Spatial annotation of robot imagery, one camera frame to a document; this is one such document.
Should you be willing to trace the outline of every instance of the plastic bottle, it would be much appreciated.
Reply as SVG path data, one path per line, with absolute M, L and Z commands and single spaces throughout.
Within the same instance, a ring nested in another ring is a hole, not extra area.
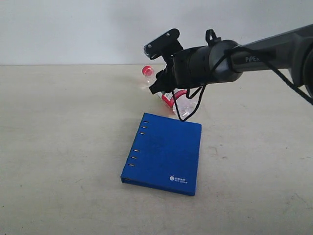
M 153 68 L 149 65 L 146 65 L 142 69 L 142 74 L 147 78 L 148 85 L 151 86 L 155 81 L 155 72 Z M 197 99 L 187 99 L 186 97 L 187 90 L 175 89 L 174 94 L 181 118 L 187 117 L 195 109 L 197 105 Z M 176 107 L 174 104 L 174 99 L 172 93 L 159 92 L 157 95 L 173 110 L 177 115 Z

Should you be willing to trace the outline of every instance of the notebook cover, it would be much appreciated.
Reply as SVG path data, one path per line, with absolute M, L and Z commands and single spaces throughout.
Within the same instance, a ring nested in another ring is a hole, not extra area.
M 200 139 L 200 124 L 145 113 L 122 182 L 194 196 Z

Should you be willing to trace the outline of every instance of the logo on notebook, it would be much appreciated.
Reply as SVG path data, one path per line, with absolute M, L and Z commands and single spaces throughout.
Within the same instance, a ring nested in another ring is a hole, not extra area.
M 174 175 L 170 176 L 170 181 L 175 181 L 175 182 L 178 182 L 178 183 L 187 184 L 186 179 L 174 177 Z

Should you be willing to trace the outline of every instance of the black wire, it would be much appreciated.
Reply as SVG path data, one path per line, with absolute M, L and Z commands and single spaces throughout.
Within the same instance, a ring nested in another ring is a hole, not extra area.
M 210 70 L 208 76 L 207 76 L 207 80 L 205 81 L 205 84 L 202 87 L 199 87 L 191 96 L 190 96 L 190 89 L 187 90 L 187 98 L 192 99 L 200 90 L 200 95 L 198 98 L 198 102 L 197 105 L 195 107 L 195 109 L 193 110 L 193 112 L 191 114 L 189 114 L 185 119 L 182 119 L 179 113 L 179 109 L 178 109 L 178 105 L 177 105 L 177 99 L 175 97 L 174 91 L 172 91 L 172 95 L 173 95 L 173 100 L 174 100 L 174 104 L 175 104 L 175 108 L 177 111 L 177 115 L 180 121 L 186 121 L 188 120 L 191 116 L 193 116 L 193 114 L 195 114 L 195 112 L 198 110 L 201 100 L 202 100 L 202 96 L 203 93 L 205 91 L 206 85 L 208 80 L 213 76 L 213 72 L 215 71 L 215 69 L 223 62 L 223 60 L 225 60 L 226 58 L 230 58 L 230 56 L 236 52 L 248 52 L 253 56 L 256 56 L 258 59 L 260 59 L 261 62 L 263 62 L 269 69 L 271 69 L 274 73 L 276 73 L 291 89 L 293 89 L 297 94 L 299 94 L 301 97 L 303 97 L 306 101 L 308 101 L 310 104 L 313 105 L 313 98 L 309 97 L 307 94 L 305 94 L 302 90 L 300 90 L 297 86 L 295 86 L 292 82 L 290 82 L 286 76 L 284 76 L 279 70 L 278 68 L 276 68 L 272 63 L 270 63 L 268 61 L 268 59 L 260 52 L 258 52 L 257 50 L 252 50 L 249 49 L 247 47 L 235 47 L 233 49 L 227 50 L 225 51 L 224 55 L 218 60 L 218 62 L 213 66 L 213 68 Z

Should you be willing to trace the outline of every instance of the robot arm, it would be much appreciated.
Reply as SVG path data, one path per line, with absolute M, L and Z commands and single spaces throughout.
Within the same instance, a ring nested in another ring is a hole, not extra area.
M 218 38 L 212 29 L 207 46 L 183 49 L 178 37 L 171 29 L 144 47 L 151 60 L 162 56 L 167 64 L 150 87 L 153 94 L 233 82 L 245 71 L 289 69 L 291 84 L 305 85 L 313 97 L 313 24 L 243 46 Z

